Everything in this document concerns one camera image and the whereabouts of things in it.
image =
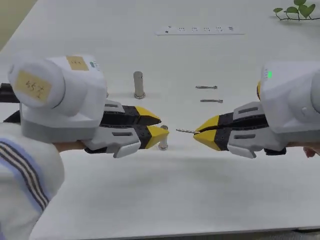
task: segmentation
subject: finger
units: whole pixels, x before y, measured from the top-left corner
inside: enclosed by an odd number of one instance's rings
[[[316,155],[316,151],[314,151],[313,149],[311,149],[309,147],[303,147],[303,151],[304,151],[307,158],[312,158]]]

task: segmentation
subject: cylindrical metal post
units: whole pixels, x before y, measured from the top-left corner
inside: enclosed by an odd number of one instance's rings
[[[144,91],[144,78],[143,74],[140,71],[136,71],[133,74],[134,80],[134,97],[136,99],[143,99],[146,94]]]
[[[168,126],[162,125],[160,128],[168,130]],[[159,142],[158,148],[162,151],[165,151],[168,149],[168,137],[166,136],[165,139],[163,139],[161,142]]]

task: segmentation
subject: paper label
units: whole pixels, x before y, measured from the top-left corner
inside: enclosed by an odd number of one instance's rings
[[[82,56],[66,56],[72,70],[89,71],[87,64]]]
[[[14,90],[22,92],[42,103],[47,101],[51,88],[50,82],[23,70],[19,72],[13,87]]]

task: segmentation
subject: metal pin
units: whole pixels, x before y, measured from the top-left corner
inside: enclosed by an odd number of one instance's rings
[[[162,125],[160,128],[168,130],[168,126]],[[165,151],[168,149],[168,137],[166,136],[165,139],[163,139],[161,142],[159,142],[158,148],[162,151]]]
[[[196,89],[217,89],[217,86],[195,86]]]
[[[184,129],[179,129],[177,128],[176,131],[182,132],[182,133],[188,133],[188,134],[199,134],[199,131],[190,131],[190,130],[184,130]]]
[[[136,71],[133,74],[134,80],[134,97],[136,99],[143,99],[146,94],[144,91],[144,78],[143,74],[140,71]]]
[[[219,103],[222,104],[224,101],[221,99],[202,99],[200,100],[201,103]]]

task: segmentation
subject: striped sleeve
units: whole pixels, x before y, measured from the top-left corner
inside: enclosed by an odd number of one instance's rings
[[[1,137],[0,128],[0,240],[28,240],[63,180],[52,144]]]
[[[32,206],[42,213],[50,201],[35,160],[14,142],[0,138],[0,162],[10,170]]]

